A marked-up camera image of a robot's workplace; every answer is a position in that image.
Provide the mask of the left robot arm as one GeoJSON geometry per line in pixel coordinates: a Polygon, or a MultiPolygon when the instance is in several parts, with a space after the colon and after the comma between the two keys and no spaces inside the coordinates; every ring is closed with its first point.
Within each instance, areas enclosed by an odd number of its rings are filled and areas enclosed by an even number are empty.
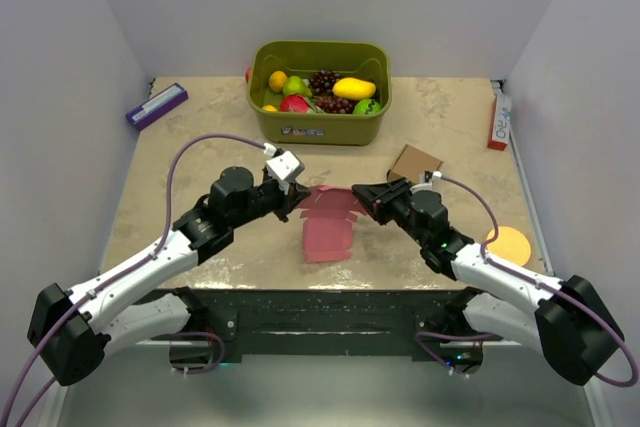
{"type": "Polygon", "coordinates": [[[221,362],[235,337],[235,315],[214,313],[187,287],[149,302],[144,296],[221,253],[237,228],[270,214],[287,221],[310,194],[293,172],[282,175],[271,165],[261,184],[243,167],[225,169],[208,194],[141,252],[69,289],[53,283],[41,290],[27,332],[36,355],[62,386],[85,379],[107,356],[158,336],[202,336],[221,362]]]}

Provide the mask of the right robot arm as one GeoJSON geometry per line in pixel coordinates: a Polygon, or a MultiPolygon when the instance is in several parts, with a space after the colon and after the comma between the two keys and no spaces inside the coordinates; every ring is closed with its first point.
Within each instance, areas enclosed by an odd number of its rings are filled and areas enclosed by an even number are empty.
{"type": "Polygon", "coordinates": [[[540,353],[562,378],[584,385],[616,353],[633,356],[620,327],[586,279],[537,274],[488,251],[452,227],[439,193],[406,179],[355,184],[355,198],[381,225],[393,222],[420,247],[436,273],[469,285],[469,297],[445,316],[459,340],[501,337],[540,353]]]}

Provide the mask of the pink paper box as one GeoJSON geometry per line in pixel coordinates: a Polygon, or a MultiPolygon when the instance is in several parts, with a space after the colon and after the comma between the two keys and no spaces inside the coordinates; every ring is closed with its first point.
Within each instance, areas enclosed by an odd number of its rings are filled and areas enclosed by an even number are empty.
{"type": "Polygon", "coordinates": [[[350,258],[353,226],[367,216],[350,189],[317,185],[300,205],[302,249],[307,263],[340,262],[350,258]]]}

